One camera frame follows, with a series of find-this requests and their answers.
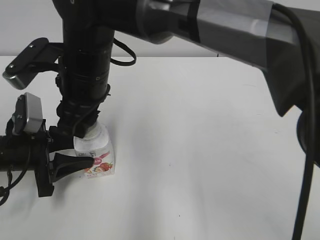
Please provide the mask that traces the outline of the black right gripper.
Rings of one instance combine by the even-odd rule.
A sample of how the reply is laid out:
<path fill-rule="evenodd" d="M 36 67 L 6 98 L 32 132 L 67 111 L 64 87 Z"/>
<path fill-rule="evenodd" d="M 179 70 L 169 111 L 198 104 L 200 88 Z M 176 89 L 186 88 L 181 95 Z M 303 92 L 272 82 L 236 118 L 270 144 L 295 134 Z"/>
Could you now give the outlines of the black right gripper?
<path fill-rule="evenodd" d="M 79 101 L 63 98 L 56 113 L 58 131 L 66 136 L 84 138 L 88 130 L 97 122 L 100 111 L 99 105 L 110 95 L 111 86 L 106 85 L 106 93 L 93 101 Z"/>

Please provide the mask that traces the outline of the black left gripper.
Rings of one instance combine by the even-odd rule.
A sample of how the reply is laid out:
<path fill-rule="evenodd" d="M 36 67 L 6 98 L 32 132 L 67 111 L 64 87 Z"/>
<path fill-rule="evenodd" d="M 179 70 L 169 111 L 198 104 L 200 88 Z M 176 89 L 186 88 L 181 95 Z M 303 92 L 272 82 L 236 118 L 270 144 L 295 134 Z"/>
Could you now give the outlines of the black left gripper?
<path fill-rule="evenodd" d="M 78 171 L 91 168 L 94 164 L 92 157 L 60 153 L 56 153 L 50 162 L 49 151 L 71 149 L 74 149 L 74 137 L 62 134 L 56 126 L 50 126 L 47 131 L 46 125 L 43 124 L 39 131 L 31 136 L 30 166 L 34 171 L 39 198 L 51 197 L 55 189 L 53 183 Z"/>

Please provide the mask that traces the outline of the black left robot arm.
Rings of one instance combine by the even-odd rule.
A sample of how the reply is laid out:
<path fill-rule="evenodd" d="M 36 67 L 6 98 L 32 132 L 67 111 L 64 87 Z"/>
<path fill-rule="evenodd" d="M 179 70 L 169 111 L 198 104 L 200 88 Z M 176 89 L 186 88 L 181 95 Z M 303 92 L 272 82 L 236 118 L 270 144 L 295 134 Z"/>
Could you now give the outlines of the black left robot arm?
<path fill-rule="evenodd" d="M 56 126 L 46 128 L 43 122 L 37 133 L 13 133 L 14 123 L 9 120 L 5 135 L 0 137 L 0 170 L 7 174 L 7 186 L 0 188 L 0 202 L 4 203 L 13 189 L 33 171 L 38 197 L 50 197 L 54 183 L 60 179 L 90 168 L 90 156 L 69 156 L 61 153 L 74 147 L 73 137 L 60 133 Z"/>

